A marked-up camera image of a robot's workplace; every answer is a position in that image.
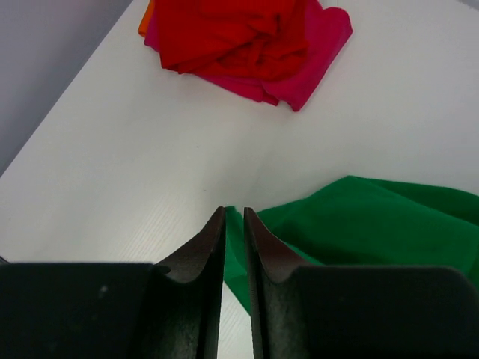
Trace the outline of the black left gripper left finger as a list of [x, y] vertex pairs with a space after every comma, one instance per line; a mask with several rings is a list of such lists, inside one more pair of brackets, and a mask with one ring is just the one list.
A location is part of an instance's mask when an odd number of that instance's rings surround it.
[[3, 358], [215, 358], [225, 209], [158, 263], [1, 262]]

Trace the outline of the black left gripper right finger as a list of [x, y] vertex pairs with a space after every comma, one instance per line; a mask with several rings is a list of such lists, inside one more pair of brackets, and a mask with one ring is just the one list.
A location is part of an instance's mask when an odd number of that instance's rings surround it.
[[444, 266], [316, 266], [244, 211], [256, 358], [476, 358], [478, 291]]

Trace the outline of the green t shirt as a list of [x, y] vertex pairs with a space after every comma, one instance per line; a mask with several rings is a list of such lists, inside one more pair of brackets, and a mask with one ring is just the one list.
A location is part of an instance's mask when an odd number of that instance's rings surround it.
[[348, 176], [258, 217], [319, 265], [450, 266], [478, 281], [478, 197], [465, 191]]

